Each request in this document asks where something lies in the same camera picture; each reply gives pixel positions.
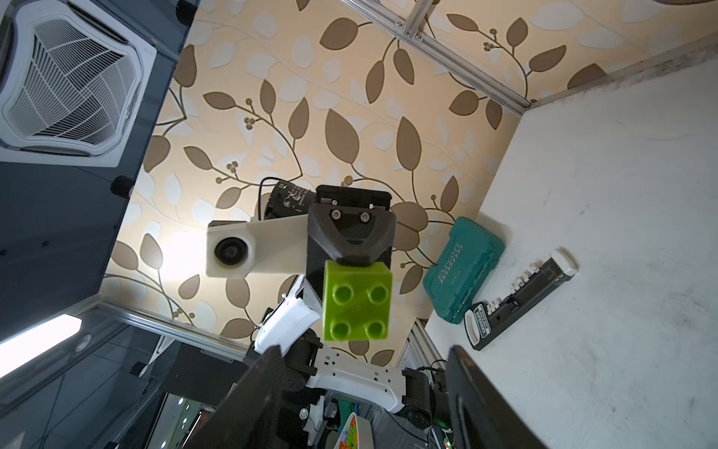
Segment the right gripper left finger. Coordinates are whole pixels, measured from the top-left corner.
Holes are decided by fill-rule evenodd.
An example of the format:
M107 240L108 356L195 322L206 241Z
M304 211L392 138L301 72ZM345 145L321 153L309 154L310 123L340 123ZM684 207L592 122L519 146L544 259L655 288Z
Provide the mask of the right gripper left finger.
M285 364L280 346L254 361L216 413L191 436L187 448L276 446Z

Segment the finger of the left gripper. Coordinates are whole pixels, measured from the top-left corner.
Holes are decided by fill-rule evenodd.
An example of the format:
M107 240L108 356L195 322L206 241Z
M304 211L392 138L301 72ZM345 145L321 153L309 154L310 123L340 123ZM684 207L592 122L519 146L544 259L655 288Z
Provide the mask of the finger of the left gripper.
M387 209L315 204L308 213L307 279L323 280L327 261L390 267L395 235L396 215Z

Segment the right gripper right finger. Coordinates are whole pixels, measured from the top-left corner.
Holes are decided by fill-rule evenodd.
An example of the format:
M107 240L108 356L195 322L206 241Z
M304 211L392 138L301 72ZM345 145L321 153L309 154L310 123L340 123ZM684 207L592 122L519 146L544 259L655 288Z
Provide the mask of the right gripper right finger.
M455 448L543 448L461 346L451 348L445 372Z

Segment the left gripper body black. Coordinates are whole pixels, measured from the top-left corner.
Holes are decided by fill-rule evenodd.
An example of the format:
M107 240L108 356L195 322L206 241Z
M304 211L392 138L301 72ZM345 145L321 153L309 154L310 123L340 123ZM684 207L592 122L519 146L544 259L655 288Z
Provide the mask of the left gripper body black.
M389 209L391 201L392 195L387 192L333 185L320 185L315 196L317 204L364 209Z

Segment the small green square brick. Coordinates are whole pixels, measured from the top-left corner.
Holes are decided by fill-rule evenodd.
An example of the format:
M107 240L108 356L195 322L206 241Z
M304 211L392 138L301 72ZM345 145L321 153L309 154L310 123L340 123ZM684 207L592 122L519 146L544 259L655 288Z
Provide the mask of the small green square brick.
M323 339L385 340L392 287L393 273L381 261L366 267L327 261L323 278Z

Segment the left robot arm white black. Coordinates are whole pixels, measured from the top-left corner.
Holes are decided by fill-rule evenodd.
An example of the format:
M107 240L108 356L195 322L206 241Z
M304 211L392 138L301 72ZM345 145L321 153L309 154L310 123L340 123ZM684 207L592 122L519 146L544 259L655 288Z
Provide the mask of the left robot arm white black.
M444 388L431 385L427 369L392 369L338 348L340 342L382 340L389 330L390 271L396 215L387 192L321 186L318 191L279 181L262 221L300 221L299 259L306 267L282 303L268 312L254 342L261 354L282 349L287 389L334 391L375 404L425 430L448 426Z

